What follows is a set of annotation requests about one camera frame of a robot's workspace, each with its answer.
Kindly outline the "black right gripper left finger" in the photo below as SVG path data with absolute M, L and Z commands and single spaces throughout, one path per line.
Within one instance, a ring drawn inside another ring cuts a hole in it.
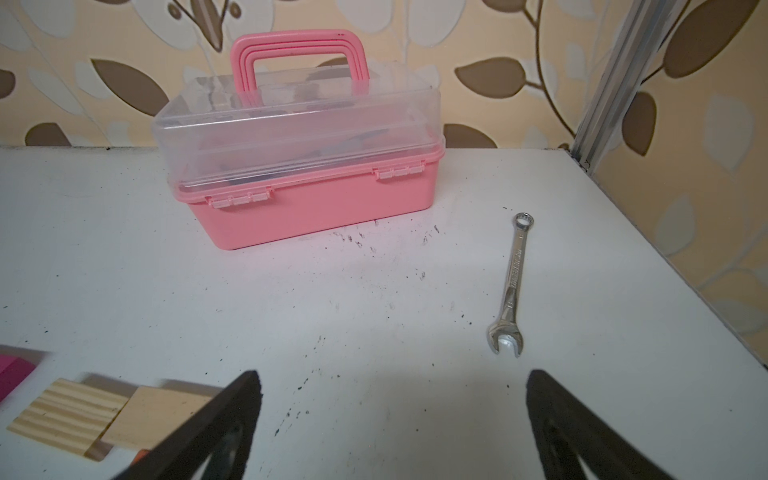
M 241 479 L 261 411 L 258 372 L 237 377 L 118 479 Z

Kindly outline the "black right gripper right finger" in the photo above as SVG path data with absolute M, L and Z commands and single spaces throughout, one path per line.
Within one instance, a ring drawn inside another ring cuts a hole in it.
M 530 372 L 526 406 L 547 479 L 668 479 L 670 475 L 618 435 L 544 370 Z

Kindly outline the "tan wood block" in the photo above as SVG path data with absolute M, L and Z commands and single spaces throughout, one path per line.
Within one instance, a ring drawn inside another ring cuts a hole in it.
M 151 450 L 210 400 L 210 396 L 139 387 L 101 440 L 129 450 Z

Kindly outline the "ridged wood block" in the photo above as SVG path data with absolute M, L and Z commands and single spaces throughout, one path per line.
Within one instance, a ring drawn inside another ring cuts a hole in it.
M 128 398 L 58 379 L 7 427 L 13 433 L 100 462 L 111 450 L 102 440 Z

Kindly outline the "magenta block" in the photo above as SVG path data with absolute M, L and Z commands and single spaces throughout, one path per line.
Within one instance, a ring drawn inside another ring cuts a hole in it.
M 4 401 L 34 370 L 36 366 L 21 357 L 0 357 L 0 401 Z

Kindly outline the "pink plastic storage box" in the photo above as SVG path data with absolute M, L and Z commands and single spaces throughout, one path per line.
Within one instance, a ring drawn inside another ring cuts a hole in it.
M 244 35 L 151 129 L 173 196 L 236 250 L 429 208 L 446 141 L 437 88 L 370 69 L 348 30 Z

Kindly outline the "orange-red block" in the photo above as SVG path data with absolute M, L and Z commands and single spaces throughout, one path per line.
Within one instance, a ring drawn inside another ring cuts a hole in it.
M 142 460 L 142 459 L 143 459 L 143 458 L 144 458 L 144 457 L 145 457 L 145 456 L 146 456 L 148 453 L 149 453 L 149 450 L 146 450 L 146 449 L 144 449 L 144 450 L 140 450 L 140 451 L 139 451 L 139 452 L 138 452 L 138 453 L 135 455 L 135 457 L 133 458 L 133 460 L 131 461 L 131 464 L 132 464 L 132 465 L 134 465 L 134 464 L 138 463 L 138 462 L 139 462 L 139 461 L 141 461 L 141 460 Z

